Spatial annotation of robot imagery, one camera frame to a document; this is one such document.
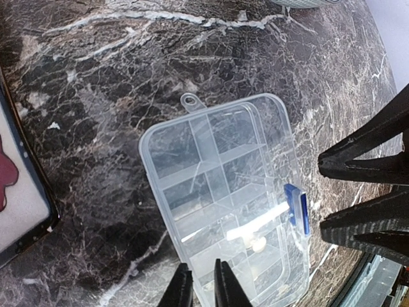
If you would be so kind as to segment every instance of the black marble surface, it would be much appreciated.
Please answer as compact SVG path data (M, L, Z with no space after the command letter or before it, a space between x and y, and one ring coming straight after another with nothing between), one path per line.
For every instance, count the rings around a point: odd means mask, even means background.
M137 146L186 113L185 92L207 106L263 92L285 102L313 232L297 306L331 300L359 253L322 242L318 223L385 192L316 165L395 94L363 1L283 14L261 0L3 0L0 21L0 61L62 215L2 269L1 306L156 306L178 257Z

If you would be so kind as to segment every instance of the clear plastic organizer box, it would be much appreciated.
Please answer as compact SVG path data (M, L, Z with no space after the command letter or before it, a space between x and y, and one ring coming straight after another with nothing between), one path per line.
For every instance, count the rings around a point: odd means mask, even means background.
M308 220L288 115L261 94L149 128L139 142L151 188L202 306L227 261L253 306L286 306L308 289Z

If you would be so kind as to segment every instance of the red drawing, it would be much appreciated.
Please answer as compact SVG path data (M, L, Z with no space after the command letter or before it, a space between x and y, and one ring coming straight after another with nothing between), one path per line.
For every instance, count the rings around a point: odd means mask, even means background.
M0 136L0 212L6 208L6 188L15 185L19 179L19 170L13 161L3 152Z

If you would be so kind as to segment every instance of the blue plastic clip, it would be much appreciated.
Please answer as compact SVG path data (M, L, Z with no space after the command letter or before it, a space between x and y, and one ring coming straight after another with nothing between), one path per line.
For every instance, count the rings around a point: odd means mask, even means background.
M284 192L287 196L287 202L289 205L289 222L296 226L297 220L295 219L295 205L301 204L301 213L304 234L309 235L309 222L308 222L308 209L307 209L307 195L301 191L295 185L285 184Z

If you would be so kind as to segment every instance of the black frame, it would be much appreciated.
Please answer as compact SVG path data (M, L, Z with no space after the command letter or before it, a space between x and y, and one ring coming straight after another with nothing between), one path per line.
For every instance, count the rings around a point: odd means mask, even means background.
M60 220L59 212L56 206L56 199L51 193L50 184L45 176L45 173L36 158L32 148L29 146L24 135L22 123L19 114L10 95L10 91L6 85L3 72L0 68L0 107L3 108L4 114L8 121L8 125L12 132L12 136L17 146L20 156L35 183L38 192L49 207L49 216L33 229L25 233L19 240L8 246L0 253L0 268L5 266L11 259L25 251L35 242L46 236L52 231ZM24 152L28 154L28 159L24 158Z

